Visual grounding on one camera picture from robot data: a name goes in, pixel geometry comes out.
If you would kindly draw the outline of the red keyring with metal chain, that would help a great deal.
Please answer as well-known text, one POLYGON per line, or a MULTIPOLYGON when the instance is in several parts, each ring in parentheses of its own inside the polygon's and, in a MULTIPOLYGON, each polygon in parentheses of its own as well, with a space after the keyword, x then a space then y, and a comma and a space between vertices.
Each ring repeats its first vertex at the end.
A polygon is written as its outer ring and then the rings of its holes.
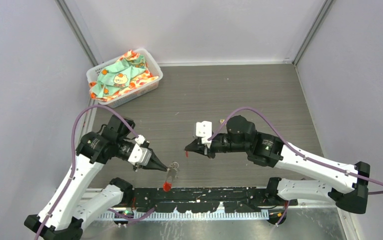
POLYGON ((162 189, 164 192, 169 192, 172 188, 174 180, 177 178, 179 172, 179 163, 173 161, 167 168, 167 176, 163 183, 162 189))

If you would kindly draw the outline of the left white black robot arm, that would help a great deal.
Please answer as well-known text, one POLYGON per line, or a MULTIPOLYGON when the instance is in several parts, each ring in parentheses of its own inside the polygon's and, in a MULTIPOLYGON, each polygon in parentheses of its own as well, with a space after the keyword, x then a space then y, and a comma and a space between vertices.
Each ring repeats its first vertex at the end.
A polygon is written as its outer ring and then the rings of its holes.
POLYGON ((45 240, 79 240, 100 215, 116 205, 127 207, 135 198, 133 185, 115 177, 100 193, 80 203, 92 180, 109 160, 126 161, 134 170, 168 171, 142 135, 128 138, 134 127, 132 119, 112 115, 99 132, 85 134, 59 188, 39 213, 26 217, 24 226, 45 240))

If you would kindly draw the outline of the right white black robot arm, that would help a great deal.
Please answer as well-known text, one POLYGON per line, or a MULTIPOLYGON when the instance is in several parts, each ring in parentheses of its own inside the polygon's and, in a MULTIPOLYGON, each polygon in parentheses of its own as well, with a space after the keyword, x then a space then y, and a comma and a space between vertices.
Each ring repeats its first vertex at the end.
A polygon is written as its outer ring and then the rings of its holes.
POLYGON ((247 159, 255 165, 310 177, 309 180, 271 177, 265 189, 265 200, 269 204, 275 206, 280 202, 305 199, 334 203, 353 214, 366 213, 369 164, 362 161, 354 165, 340 163, 307 152, 278 136, 257 131, 255 124, 241 115, 227 120, 225 133, 210 139, 212 133, 210 121, 197 122, 194 140, 184 150, 210 159, 219 153, 246 153, 247 159))

